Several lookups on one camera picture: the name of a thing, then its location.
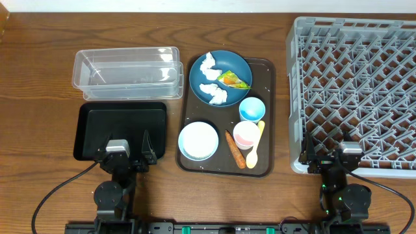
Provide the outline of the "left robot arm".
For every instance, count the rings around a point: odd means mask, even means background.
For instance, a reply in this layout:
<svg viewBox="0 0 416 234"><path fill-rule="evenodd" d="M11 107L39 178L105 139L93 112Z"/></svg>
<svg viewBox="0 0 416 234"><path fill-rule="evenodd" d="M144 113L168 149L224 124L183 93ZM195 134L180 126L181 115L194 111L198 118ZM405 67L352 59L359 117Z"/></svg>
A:
<svg viewBox="0 0 416 234"><path fill-rule="evenodd" d="M145 233L146 225L133 214L133 202L137 185L137 174L149 171L157 163L149 131L145 130L141 156L130 158L130 148L125 139L113 139L110 135L97 149L95 162L112 176L102 182L94 192L97 216L93 234L137 234Z"/></svg>

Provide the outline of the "pink white cup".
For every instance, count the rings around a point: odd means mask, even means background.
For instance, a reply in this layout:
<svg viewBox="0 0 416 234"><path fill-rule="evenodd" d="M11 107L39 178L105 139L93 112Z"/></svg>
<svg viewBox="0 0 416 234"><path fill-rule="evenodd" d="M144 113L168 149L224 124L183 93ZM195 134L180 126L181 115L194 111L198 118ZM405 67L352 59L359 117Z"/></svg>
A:
<svg viewBox="0 0 416 234"><path fill-rule="evenodd" d="M233 129L233 139L239 149L250 149L259 138L260 130L253 122L241 121Z"/></svg>

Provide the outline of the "white tissue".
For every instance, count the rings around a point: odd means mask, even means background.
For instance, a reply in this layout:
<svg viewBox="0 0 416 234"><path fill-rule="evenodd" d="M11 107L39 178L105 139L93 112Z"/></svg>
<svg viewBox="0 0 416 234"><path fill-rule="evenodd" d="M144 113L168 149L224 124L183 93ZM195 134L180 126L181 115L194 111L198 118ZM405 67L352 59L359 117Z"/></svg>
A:
<svg viewBox="0 0 416 234"><path fill-rule="evenodd" d="M201 72L206 76L207 80L215 81L219 76L222 75L222 70L213 69L216 64L216 60L210 52L205 54L205 59L202 61L200 66Z"/></svg>
<svg viewBox="0 0 416 234"><path fill-rule="evenodd" d="M212 96L212 99L209 101L211 105L221 105L227 101L228 93L217 84L201 84L200 90Z"/></svg>

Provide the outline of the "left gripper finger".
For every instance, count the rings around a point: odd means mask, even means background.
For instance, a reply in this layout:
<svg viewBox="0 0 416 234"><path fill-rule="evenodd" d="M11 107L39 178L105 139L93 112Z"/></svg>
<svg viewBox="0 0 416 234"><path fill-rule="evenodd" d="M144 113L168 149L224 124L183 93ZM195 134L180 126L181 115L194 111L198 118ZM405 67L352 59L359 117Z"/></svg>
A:
<svg viewBox="0 0 416 234"><path fill-rule="evenodd" d="M104 142L100 145L100 147L96 151L96 159L104 159L107 156L107 144L109 141L112 140L112 135L106 137Z"/></svg>
<svg viewBox="0 0 416 234"><path fill-rule="evenodd" d="M142 141L142 155L148 164L157 164L157 156L151 144L150 134L147 129L144 131Z"/></svg>

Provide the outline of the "pale yellow spoon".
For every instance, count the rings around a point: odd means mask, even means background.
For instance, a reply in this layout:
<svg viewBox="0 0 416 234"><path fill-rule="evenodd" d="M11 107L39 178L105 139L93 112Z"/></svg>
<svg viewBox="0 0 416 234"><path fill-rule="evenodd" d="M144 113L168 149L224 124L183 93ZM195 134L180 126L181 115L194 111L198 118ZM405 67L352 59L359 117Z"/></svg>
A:
<svg viewBox="0 0 416 234"><path fill-rule="evenodd" d="M262 137L262 134L263 134L263 131L264 131L264 128L265 128L265 122L260 120L257 123L257 126L259 128L259 138L257 139L257 142L253 145L253 148L252 148L251 152L249 152L249 154L247 154L247 156L246 156L246 166L249 169L254 168L257 164L257 160L258 160L257 149L258 149L259 142L260 142L260 139Z"/></svg>

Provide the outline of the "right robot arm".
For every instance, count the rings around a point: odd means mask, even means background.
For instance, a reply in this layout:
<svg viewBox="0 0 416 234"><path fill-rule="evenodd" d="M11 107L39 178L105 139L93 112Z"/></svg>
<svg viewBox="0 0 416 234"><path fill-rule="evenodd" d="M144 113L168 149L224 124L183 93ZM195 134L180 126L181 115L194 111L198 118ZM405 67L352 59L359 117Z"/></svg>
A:
<svg viewBox="0 0 416 234"><path fill-rule="evenodd" d="M348 173L358 168L363 150L348 134L344 137L336 148L319 154L311 134L305 134L298 162L308 166L309 174L321 175L320 206L327 213L322 221L309 225L308 233L364 232L362 221L369 217L372 192L347 181Z"/></svg>

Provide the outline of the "green orange snack wrapper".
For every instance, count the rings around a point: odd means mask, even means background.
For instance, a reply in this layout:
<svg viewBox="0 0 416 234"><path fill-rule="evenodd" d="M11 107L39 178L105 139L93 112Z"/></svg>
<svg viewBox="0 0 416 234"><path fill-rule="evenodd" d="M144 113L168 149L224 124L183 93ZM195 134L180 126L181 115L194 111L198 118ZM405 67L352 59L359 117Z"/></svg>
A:
<svg viewBox="0 0 416 234"><path fill-rule="evenodd" d="M221 82L223 85L226 85L230 88L236 88L240 90L249 90L251 86L249 86L246 82L239 79L239 77L233 73L231 70L226 71L222 75L217 77L217 80Z"/></svg>

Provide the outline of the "light blue cup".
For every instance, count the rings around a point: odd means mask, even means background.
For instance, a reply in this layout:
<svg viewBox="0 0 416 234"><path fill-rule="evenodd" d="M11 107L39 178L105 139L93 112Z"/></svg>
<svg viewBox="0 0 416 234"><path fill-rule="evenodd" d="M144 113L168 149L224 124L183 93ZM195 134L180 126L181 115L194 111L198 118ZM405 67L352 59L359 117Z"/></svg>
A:
<svg viewBox="0 0 416 234"><path fill-rule="evenodd" d="M265 104L256 97L247 97L239 105L241 121L249 121L257 124L265 115Z"/></svg>

